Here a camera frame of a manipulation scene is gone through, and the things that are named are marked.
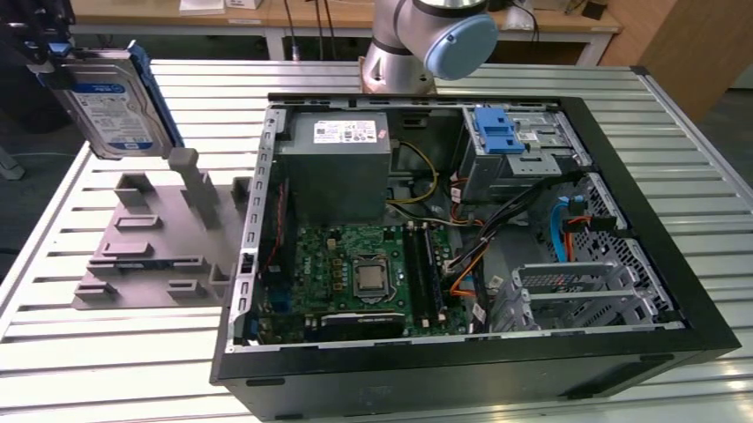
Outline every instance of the blue latch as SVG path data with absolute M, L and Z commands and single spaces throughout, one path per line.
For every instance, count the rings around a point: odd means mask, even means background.
M 50 51 L 53 51 L 53 54 L 58 57 L 69 56 L 69 53 L 71 52 L 73 48 L 74 48 L 74 46 L 71 45 L 70 42 L 51 42 L 50 43 Z
M 484 138 L 488 154 L 521 154 L 527 146 L 516 137 L 516 122 L 501 108 L 475 108 L 476 126 Z

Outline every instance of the metal table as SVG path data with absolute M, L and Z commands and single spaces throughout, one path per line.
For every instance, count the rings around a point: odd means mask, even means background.
M 217 184 L 253 173 L 269 92 L 360 90 L 356 63 L 155 61 L 154 73 Z M 609 399 L 354 421 L 751 421 L 753 195 L 653 79 L 627 68 L 493 65 L 440 84 L 441 93 L 587 99 L 744 346 Z M 101 161 L 82 150 L 0 288 L 3 421 L 250 421 L 241 403 L 208 382 L 220 308 L 69 307 L 118 203 L 119 175 L 142 170 L 154 183 L 181 181 L 159 159 Z

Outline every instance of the desk leg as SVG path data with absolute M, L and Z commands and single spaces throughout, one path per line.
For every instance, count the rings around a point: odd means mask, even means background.
M 579 66 L 597 66 L 600 64 L 601 56 L 609 46 L 609 40 L 612 40 L 611 33 L 596 33 L 591 36 L 589 45 L 580 54 Z
M 268 40 L 268 50 L 270 51 L 270 60 L 285 60 L 285 29 L 265 28 L 264 37 Z

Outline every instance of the motherboard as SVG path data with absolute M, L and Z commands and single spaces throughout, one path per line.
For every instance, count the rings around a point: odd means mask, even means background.
M 446 304 L 444 226 L 302 226 L 293 285 L 269 292 L 268 342 L 457 335 L 467 312 Z

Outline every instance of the ram slot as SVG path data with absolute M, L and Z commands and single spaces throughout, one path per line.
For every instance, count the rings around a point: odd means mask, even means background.
M 437 255 L 440 254 L 434 248 L 432 242 L 432 230 L 424 227 L 421 229 L 421 236 L 424 238 L 424 249 L 425 256 L 421 260 L 421 265 L 424 266 L 424 273 L 426 274 L 426 296 L 432 301 L 432 320 L 444 323 L 445 317 L 445 303 L 442 301 L 442 289 L 441 289 L 441 275 L 440 266 L 437 263 Z
M 429 327 L 430 324 L 430 301 L 426 296 L 428 280 L 424 276 L 422 251 L 425 243 L 417 227 L 406 226 L 402 229 L 402 248 L 405 254 L 405 266 L 409 276 L 409 290 L 412 292 L 413 321 L 420 328 Z

